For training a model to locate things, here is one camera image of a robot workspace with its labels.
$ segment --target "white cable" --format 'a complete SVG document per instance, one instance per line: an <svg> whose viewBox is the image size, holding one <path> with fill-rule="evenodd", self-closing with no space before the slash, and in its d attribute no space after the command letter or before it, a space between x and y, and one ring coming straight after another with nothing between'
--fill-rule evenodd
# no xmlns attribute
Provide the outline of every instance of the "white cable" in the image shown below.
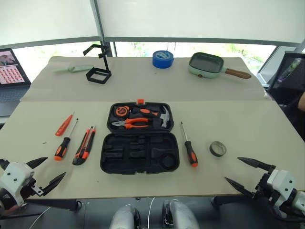
<svg viewBox="0 0 305 229"><path fill-rule="evenodd" d="M42 212L38 217L37 217L37 219L35 219L35 221L32 223L32 225L29 227L29 229L31 229L33 226L34 226L34 224L36 223L36 221L40 218L40 216L42 216L47 210L49 210L51 207L48 207L44 212Z"/></svg>
<svg viewBox="0 0 305 229"><path fill-rule="evenodd" d="M149 206L149 211L148 211L148 219L147 219L147 228L149 229L149 216L151 214L151 209L152 209L152 204L153 204L153 201L156 197L154 197L151 201L151 205Z"/></svg>

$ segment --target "pan handle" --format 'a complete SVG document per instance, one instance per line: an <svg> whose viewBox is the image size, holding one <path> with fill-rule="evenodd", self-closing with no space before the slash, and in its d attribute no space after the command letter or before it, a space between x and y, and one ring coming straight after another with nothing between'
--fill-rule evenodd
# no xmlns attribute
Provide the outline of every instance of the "pan handle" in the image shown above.
<svg viewBox="0 0 305 229"><path fill-rule="evenodd" d="M237 76L239 78L243 78L243 79L250 79L251 78L251 75L249 73L241 72L241 71L230 69L230 68L227 68L225 70L225 73L229 74L229 75L235 75L235 76Z"/></svg>

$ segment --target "screwdriver shaft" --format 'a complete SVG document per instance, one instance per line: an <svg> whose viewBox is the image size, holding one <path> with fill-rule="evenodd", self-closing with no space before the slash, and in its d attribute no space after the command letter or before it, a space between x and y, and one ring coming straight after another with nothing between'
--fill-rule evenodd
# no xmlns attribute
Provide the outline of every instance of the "screwdriver shaft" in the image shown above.
<svg viewBox="0 0 305 229"><path fill-rule="evenodd" d="M183 130L183 133L184 133L185 141L187 142L188 138L187 138L186 132L184 130L183 122L181 122L181 126L182 126L182 130Z"/></svg>
<svg viewBox="0 0 305 229"><path fill-rule="evenodd" d="M74 128L75 128L77 122L78 122L78 118L76 119L76 121L75 121L75 123L74 123L74 125L73 125L73 127L72 127L72 129L71 129L71 131L70 131L70 133L69 133L69 135L68 135L69 138L71 137L72 132L73 132L73 130L74 130Z"/></svg>

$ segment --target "pliers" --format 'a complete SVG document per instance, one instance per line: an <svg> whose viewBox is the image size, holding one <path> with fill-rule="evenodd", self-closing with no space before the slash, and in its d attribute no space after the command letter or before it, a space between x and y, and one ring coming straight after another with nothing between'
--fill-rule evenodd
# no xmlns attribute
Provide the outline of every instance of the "pliers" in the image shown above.
<svg viewBox="0 0 305 229"><path fill-rule="evenodd" d="M132 119L127 118L125 121L114 122L114 123L112 123L112 125L115 125L115 126L123 125L126 129L148 127L148 125L132 125L133 123L138 123L138 122L147 123L147 122L149 122L149 119L148 118L132 118Z"/></svg>

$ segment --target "duct tape roll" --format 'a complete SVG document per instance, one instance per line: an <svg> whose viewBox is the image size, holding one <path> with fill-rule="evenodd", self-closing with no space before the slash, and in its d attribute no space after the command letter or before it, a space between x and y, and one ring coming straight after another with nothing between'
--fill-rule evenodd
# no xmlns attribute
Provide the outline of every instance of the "duct tape roll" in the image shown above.
<svg viewBox="0 0 305 229"><path fill-rule="evenodd" d="M169 68L173 64L173 54L165 50L156 51L152 55L152 64L157 68Z"/></svg>
<svg viewBox="0 0 305 229"><path fill-rule="evenodd" d="M227 149L221 142L212 142L210 151L214 156L223 156L227 152Z"/></svg>

